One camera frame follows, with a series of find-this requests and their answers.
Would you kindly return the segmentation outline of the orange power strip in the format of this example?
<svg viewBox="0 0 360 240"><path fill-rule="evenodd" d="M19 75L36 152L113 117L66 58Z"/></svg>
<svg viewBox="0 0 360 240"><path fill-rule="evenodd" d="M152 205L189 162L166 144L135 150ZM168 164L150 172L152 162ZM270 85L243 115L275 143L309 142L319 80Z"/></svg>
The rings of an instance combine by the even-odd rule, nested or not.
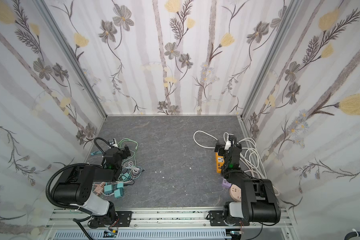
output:
<svg viewBox="0 0 360 240"><path fill-rule="evenodd" d="M225 163L224 153L222 151L216 152L216 171L218 174L222 172L223 165Z"/></svg>

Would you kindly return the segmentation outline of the purple power strip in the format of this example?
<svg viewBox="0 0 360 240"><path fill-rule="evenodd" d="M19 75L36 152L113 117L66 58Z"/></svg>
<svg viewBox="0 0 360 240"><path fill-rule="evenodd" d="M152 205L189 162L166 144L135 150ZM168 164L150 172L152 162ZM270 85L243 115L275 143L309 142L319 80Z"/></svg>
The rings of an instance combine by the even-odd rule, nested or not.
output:
<svg viewBox="0 0 360 240"><path fill-rule="evenodd" d="M229 183L226 179L223 179L223 182L222 182L223 188L229 189L231 186L232 186L231 183Z"/></svg>

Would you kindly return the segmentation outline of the pink round power strip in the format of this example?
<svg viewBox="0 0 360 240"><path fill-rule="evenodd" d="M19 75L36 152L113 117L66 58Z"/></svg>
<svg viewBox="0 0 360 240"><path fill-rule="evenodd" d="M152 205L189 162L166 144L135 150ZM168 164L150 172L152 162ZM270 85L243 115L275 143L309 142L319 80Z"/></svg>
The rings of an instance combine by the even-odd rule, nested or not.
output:
<svg viewBox="0 0 360 240"><path fill-rule="evenodd" d="M237 185L231 185L230 187L230 196L235 202L242 201L242 191Z"/></svg>

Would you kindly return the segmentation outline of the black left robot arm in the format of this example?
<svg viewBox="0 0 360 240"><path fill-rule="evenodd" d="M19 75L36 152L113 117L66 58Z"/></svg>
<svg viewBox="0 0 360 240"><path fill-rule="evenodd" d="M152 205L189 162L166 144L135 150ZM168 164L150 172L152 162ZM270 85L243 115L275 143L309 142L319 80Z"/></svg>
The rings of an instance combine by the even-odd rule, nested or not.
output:
<svg viewBox="0 0 360 240"><path fill-rule="evenodd" d="M113 147L104 152L101 165L80 163L63 167L47 182L47 199L58 208L88 214L89 228L128 227L132 213L117 212L114 203L93 193L93 183L116 183L123 170L123 160L130 156L128 146Z"/></svg>

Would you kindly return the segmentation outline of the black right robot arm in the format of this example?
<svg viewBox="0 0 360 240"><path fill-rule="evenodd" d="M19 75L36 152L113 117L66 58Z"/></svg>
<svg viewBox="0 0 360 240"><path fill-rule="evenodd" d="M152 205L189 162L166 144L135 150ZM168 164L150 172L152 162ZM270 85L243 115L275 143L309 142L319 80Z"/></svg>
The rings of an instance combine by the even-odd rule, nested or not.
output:
<svg viewBox="0 0 360 240"><path fill-rule="evenodd" d="M235 222L242 222L244 226L256 222L275 225L281 219L281 207L273 184L268 179L255 178L245 173L240 168L241 152L241 143L231 136L224 147L225 163L221 176L241 189L241 201L224 205L224 221L231 225Z"/></svg>

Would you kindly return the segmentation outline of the teal charger plug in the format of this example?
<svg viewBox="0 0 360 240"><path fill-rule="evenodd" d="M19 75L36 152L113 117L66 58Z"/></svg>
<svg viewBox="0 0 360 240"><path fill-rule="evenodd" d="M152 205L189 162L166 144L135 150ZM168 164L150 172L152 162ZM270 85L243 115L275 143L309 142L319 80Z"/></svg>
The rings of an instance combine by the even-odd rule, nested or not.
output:
<svg viewBox="0 0 360 240"><path fill-rule="evenodd" d="M105 185L104 186L104 194L105 195L111 195L114 192L113 185Z"/></svg>

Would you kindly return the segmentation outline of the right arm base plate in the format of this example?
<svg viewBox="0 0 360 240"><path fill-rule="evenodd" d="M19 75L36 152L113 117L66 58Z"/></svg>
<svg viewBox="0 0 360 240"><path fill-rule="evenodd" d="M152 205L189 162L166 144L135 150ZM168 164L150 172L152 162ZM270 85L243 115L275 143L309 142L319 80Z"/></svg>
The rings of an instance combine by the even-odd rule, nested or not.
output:
<svg viewBox="0 0 360 240"><path fill-rule="evenodd" d="M210 221L211 227L225 227L228 224L225 222L223 211L209 211L206 219Z"/></svg>

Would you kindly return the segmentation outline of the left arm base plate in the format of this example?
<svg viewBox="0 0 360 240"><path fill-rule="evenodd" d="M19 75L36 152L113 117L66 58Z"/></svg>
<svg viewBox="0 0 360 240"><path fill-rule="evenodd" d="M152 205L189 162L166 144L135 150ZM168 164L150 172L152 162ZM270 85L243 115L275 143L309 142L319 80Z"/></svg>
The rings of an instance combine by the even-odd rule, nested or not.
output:
<svg viewBox="0 0 360 240"><path fill-rule="evenodd" d="M132 211L117 211L117 222L115 224L116 227L121 228L125 227L128 228L130 226L132 220Z"/></svg>

